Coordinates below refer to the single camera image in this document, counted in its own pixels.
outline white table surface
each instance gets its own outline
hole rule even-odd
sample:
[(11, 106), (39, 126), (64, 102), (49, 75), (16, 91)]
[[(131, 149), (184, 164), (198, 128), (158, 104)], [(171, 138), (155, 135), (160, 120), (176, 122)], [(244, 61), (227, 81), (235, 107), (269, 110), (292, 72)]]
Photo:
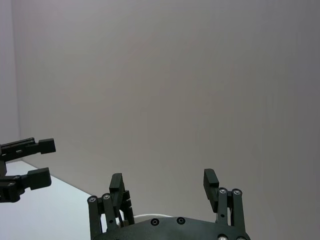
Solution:
[[(8, 163), (6, 175), (24, 175), (34, 169), (23, 161)], [(90, 239), (90, 195), (55, 177), (51, 179), (49, 187), (26, 189), (18, 202), (0, 203), (0, 240)]]

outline bolt head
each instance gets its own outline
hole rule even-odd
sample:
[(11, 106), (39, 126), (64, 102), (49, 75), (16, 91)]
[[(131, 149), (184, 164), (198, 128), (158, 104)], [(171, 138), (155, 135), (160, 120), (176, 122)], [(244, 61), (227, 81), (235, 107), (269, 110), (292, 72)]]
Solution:
[(157, 218), (153, 218), (152, 220), (151, 220), (151, 225), (152, 226), (157, 226), (158, 224), (159, 224), (159, 219), (157, 219)]
[(89, 202), (90, 202), (90, 203), (93, 203), (95, 200), (96, 200), (95, 197), (90, 197)]
[(226, 236), (219, 236), (218, 240), (228, 240), (228, 238)]
[(180, 224), (180, 225), (183, 225), (183, 224), (186, 223), (186, 220), (185, 220), (183, 217), (178, 217), (178, 218), (176, 219), (176, 222), (177, 222), (178, 224)]

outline white wall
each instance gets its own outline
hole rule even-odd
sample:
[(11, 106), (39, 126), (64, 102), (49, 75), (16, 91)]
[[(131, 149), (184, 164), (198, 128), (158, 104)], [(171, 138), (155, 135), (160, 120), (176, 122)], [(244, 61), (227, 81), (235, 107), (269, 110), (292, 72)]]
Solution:
[(252, 239), (319, 235), (320, 2), (15, 0), (26, 161), (136, 214), (213, 220), (203, 169), (244, 191)]
[(19, 140), (11, 0), (0, 0), (0, 144)]

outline screw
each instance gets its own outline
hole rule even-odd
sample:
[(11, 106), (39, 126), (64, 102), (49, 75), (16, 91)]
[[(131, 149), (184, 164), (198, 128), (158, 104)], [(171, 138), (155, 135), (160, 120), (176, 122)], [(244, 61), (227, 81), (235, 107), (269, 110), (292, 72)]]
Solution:
[(239, 190), (234, 190), (233, 193), (234, 193), (235, 195), (240, 195), (240, 194), (241, 194), (241, 191), (239, 191)]
[(185, 224), (185, 223), (186, 223), (186, 220), (185, 220), (183, 217), (178, 217), (178, 218), (176, 219), (176, 222), (177, 222), (178, 224), (182, 225), (182, 224)]
[(96, 200), (96, 198), (94, 196), (89, 198), (90, 203), (93, 203), (95, 200)]
[(220, 188), (219, 192), (222, 194), (225, 194), (227, 192), (227, 190), (225, 190), (224, 188)]
[(109, 199), (110, 198), (110, 195), (109, 194), (106, 194), (103, 196), (103, 199)]
[(221, 235), (218, 237), (218, 240), (228, 240), (228, 238), (225, 235)]
[(152, 226), (157, 226), (158, 224), (159, 224), (159, 219), (157, 219), (157, 218), (153, 218), (152, 220), (151, 220), (151, 225)]

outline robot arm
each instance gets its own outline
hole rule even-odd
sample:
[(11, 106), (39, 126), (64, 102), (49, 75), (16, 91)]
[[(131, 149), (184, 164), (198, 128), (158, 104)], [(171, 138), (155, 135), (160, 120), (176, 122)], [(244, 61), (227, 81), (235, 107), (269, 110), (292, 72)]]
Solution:
[[(111, 179), (110, 193), (87, 199), (91, 240), (250, 240), (245, 228), (242, 191), (237, 188), (228, 191), (219, 187), (213, 169), (204, 170), (203, 186), (212, 211), (216, 213), (215, 222), (162, 217), (135, 224), (129, 191), (125, 190), (122, 174), (116, 173)], [(231, 212), (230, 225), (228, 208)], [(124, 224), (120, 210), (128, 225)], [(106, 232), (102, 231), (101, 214), (105, 214)]]
[(26, 175), (6, 176), (6, 162), (41, 153), (56, 151), (55, 141), (50, 139), (35, 142), (34, 138), (0, 145), (0, 203), (15, 203), (26, 188), (31, 190), (45, 188), (51, 185), (49, 168), (28, 171)]

